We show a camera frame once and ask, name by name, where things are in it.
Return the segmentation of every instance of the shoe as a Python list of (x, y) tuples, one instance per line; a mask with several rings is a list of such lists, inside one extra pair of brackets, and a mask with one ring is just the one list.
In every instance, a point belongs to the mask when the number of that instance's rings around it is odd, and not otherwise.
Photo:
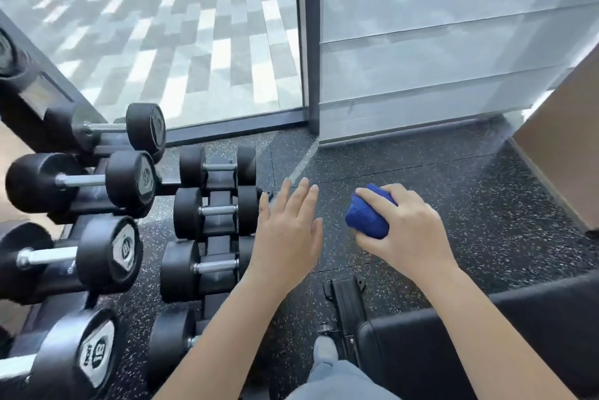
[(314, 366), (321, 362), (333, 364), (339, 360), (339, 353), (331, 337), (320, 335), (314, 342)]

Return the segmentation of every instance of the black leather upholstery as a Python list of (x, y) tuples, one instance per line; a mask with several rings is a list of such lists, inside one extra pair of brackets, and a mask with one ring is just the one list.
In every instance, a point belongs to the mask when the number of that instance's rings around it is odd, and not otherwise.
[[(599, 271), (490, 296), (579, 397), (599, 393)], [(358, 332), (362, 370), (402, 400), (475, 400), (433, 309), (373, 319)]]

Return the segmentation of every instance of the forearm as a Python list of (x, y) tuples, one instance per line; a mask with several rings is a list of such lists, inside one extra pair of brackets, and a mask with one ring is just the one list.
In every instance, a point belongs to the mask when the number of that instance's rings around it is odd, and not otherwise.
[(154, 400), (237, 400), (281, 294), (244, 276)]
[(449, 271), (423, 291), (479, 400), (576, 398), (464, 272)]

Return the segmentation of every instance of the blue towel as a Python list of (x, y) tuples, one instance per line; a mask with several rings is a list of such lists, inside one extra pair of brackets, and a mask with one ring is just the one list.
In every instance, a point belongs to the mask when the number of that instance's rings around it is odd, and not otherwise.
[[(374, 184), (369, 184), (366, 188), (385, 197), (397, 206), (389, 192)], [(348, 224), (348, 227), (355, 228), (371, 238), (383, 239), (389, 234), (389, 224), (383, 216), (358, 197), (355, 192), (352, 195), (352, 203), (349, 205), (348, 212), (345, 214), (345, 223)]]

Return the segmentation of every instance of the workout bench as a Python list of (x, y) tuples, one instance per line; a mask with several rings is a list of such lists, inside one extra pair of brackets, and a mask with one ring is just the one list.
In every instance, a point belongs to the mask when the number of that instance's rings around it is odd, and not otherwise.
[[(437, 313), (366, 321), (363, 287), (355, 277), (325, 282), (338, 316), (327, 330), (341, 338), (346, 358), (402, 400), (476, 400)], [(599, 394), (599, 270), (489, 298), (573, 394)]]

